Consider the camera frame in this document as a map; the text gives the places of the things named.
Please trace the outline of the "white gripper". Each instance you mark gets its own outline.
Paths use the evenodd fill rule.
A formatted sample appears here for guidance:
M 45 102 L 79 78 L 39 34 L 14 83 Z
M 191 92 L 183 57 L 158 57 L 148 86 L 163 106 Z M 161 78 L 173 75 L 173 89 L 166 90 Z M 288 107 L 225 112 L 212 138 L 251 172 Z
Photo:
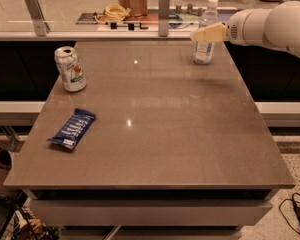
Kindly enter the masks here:
M 228 36 L 229 41 L 241 46 L 271 46 L 265 35 L 265 23 L 271 9 L 245 9 L 235 13 L 226 26 L 213 23 L 190 33 L 195 42 L 222 42 Z

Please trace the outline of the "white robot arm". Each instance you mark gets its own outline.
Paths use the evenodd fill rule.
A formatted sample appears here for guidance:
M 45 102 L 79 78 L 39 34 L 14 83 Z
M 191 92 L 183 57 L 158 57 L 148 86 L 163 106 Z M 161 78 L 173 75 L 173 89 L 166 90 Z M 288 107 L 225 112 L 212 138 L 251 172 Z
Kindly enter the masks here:
M 300 58 L 300 1 L 287 1 L 272 9 L 245 9 L 226 23 L 212 23 L 190 34 L 194 42 L 230 41 L 287 52 Z

